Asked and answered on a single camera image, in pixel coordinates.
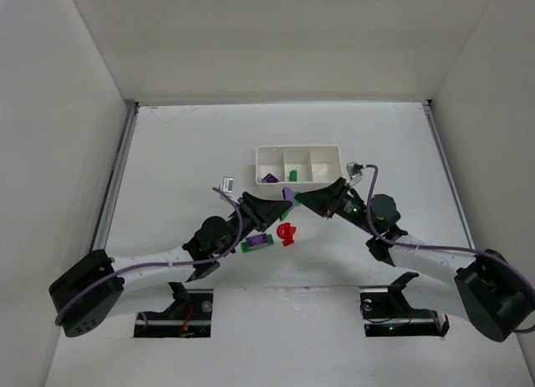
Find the green plate purple brick lego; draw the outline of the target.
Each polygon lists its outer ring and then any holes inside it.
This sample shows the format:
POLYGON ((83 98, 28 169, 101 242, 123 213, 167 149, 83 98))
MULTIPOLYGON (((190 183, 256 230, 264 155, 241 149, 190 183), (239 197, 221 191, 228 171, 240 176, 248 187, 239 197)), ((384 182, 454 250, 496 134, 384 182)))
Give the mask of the green plate purple brick lego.
POLYGON ((260 233, 250 237, 246 237, 240 243, 243 252, 252 252, 265 247, 270 247, 274 244, 273 236, 267 233, 260 233))

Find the green purple lego assembly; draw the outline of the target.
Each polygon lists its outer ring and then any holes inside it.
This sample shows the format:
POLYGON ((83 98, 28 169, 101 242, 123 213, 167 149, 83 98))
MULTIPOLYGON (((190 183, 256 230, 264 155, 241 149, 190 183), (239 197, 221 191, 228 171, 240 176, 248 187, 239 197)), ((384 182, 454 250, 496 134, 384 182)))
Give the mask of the green purple lego assembly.
POLYGON ((283 188, 283 199, 289 201, 291 206, 279 217, 280 221, 285 220, 291 211, 301 205, 301 202, 296 197, 296 193, 289 186, 283 188))

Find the purple lego brick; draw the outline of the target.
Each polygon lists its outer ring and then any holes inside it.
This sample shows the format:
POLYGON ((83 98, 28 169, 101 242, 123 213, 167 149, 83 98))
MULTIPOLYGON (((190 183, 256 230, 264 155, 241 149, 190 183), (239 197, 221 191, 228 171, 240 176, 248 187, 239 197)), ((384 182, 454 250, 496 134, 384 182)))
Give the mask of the purple lego brick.
POLYGON ((273 175, 272 173, 267 173, 261 179, 261 182, 265 183, 265 184, 274 184, 274 183, 279 183, 279 179, 275 175, 273 175))

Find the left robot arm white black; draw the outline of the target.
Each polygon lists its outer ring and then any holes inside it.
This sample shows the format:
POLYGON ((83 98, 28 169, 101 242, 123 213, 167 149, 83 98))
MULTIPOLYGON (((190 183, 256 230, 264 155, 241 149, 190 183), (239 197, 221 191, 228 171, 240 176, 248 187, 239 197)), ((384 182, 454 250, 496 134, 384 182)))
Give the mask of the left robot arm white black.
POLYGON ((134 293, 173 283, 203 279, 234 253, 254 231, 265 232, 294 203, 242 194, 238 200, 222 192, 233 211, 209 216, 183 245, 139 257, 112 257, 97 249, 79 259, 48 288, 56 309, 54 323, 75 338, 100 326, 108 317, 134 310, 134 293))

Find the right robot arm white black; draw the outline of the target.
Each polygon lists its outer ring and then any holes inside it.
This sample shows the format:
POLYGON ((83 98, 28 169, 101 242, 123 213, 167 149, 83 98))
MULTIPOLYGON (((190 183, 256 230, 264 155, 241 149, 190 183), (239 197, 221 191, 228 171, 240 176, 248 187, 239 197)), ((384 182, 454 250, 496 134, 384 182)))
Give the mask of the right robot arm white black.
POLYGON ((321 217, 340 216, 370 234, 366 246, 379 262, 412 270, 400 288, 410 308, 432 309, 469 321, 495 342, 519 333, 534 312, 534 290, 497 252, 434 248, 398 227, 394 199, 370 194, 365 200, 340 178, 330 186, 299 192, 297 201, 321 217))

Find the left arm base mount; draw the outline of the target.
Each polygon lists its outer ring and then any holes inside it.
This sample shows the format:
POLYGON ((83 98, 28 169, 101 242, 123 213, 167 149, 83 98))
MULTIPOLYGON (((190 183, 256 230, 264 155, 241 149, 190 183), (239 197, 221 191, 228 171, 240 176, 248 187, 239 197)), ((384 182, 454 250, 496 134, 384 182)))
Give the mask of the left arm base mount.
POLYGON ((136 314, 135 339, 206 339, 211 337, 212 289, 186 289, 170 283, 172 301, 160 312, 136 314))

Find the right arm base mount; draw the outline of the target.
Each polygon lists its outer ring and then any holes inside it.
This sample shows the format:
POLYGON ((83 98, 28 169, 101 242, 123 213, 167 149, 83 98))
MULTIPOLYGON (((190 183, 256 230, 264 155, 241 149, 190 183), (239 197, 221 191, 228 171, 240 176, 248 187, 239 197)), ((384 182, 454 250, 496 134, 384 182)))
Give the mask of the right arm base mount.
POLYGON ((402 294, 409 282, 417 277, 416 272, 406 272, 389 285, 359 290, 359 311, 367 338, 446 336, 450 329, 447 315, 412 308, 402 294))

